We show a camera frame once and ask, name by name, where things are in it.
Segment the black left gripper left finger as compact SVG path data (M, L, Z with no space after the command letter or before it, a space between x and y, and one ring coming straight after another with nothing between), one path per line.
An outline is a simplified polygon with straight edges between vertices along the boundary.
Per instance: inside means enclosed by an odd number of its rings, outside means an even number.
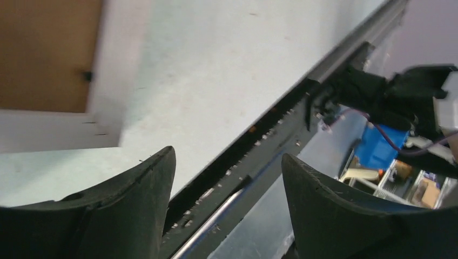
M1 258L158 258L175 170L167 146L62 200L1 208Z

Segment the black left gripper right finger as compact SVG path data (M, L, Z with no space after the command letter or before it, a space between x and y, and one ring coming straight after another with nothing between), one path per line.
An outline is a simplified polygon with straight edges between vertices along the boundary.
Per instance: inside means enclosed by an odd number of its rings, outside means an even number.
M285 154L282 177L300 258L457 258L457 208L384 200Z

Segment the white picture frame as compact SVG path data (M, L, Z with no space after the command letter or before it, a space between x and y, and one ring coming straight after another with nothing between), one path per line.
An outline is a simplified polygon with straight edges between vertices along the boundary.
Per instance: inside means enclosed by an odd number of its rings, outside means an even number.
M103 1L86 111L1 108L1 153L116 147L138 71L151 1Z

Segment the brown backing board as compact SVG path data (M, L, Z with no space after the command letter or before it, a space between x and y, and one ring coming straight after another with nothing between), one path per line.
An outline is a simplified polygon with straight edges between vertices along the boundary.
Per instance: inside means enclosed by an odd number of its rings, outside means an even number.
M103 1L1 1L1 108L86 111Z

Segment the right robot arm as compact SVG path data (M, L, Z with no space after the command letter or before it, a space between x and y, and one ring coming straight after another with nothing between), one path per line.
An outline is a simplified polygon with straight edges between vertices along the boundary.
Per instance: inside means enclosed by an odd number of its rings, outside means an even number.
M456 66L439 64L410 67L386 79L349 65L323 83L316 82L315 90L306 94L306 122L314 111L330 117L337 105L344 105L368 114L375 125L414 131L422 137L444 137L436 124L433 100L451 97L443 85L455 75Z

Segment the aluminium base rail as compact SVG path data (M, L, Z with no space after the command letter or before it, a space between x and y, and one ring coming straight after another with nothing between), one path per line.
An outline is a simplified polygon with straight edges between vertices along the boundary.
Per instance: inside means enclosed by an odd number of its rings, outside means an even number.
M406 1L386 1L365 21L357 26L303 79L324 82L332 73L346 66L363 70L378 53L384 51L397 28L406 7ZM316 133L297 155L302 158L324 154L331 157L329 170L338 173L343 161L351 154L361 137L365 122L348 113L332 128L331 134L320 129L321 114L314 111L311 125ZM206 258L281 258L293 242L293 230L282 176L270 186L253 205L243 220Z

